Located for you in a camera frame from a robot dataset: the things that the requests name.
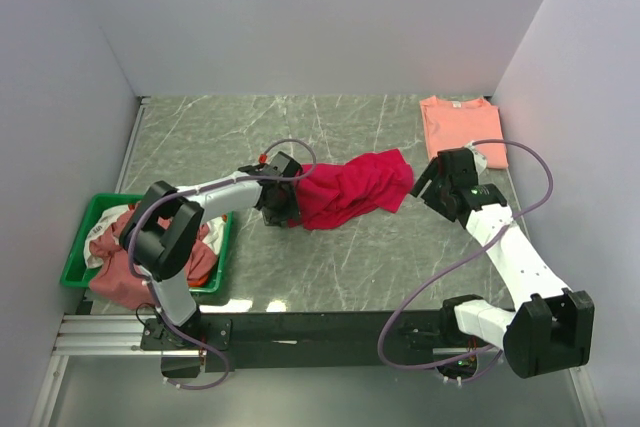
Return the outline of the magenta red t shirt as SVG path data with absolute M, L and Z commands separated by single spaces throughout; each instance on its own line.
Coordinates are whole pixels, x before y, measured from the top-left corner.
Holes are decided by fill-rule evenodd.
M 305 164 L 298 182 L 300 216 L 289 227 L 331 230 L 377 209 L 395 213 L 414 183 L 412 167 L 391 149 L 365 153 L 345 164 Z

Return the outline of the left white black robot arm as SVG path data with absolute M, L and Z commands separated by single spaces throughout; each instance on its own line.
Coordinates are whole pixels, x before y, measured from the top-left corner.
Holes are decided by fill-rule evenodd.
M 123 228 L 119 243 L 150 286 L 166 317 L 164 336 L 176 348 L 193 346 L 200 335 L 200 309 L 189 292 L 186 264 L 201 227 L 243 209 L 262 213 L 267 226 L 283 227 L 300 216 L 294 179 L 302 166 L 279 152 L 269 162 L 242 167 L 209 184 L 149 187 Z

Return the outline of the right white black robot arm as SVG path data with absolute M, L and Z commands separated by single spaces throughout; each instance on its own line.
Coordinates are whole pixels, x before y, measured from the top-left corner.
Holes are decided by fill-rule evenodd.
M 507 311 L 475 295 L 444 301 L 438 324 L 444 342 L 460 346 L 471 336 L 481 339 L 502 350 L 521 378 L 588 363 L 595 316 L 592 298 L 571 290 L 553 273 L 498 187 L 480 182 L 470 148 L 439 152 L 411 194 L 459 223 L 485 248 L 513 303 Z

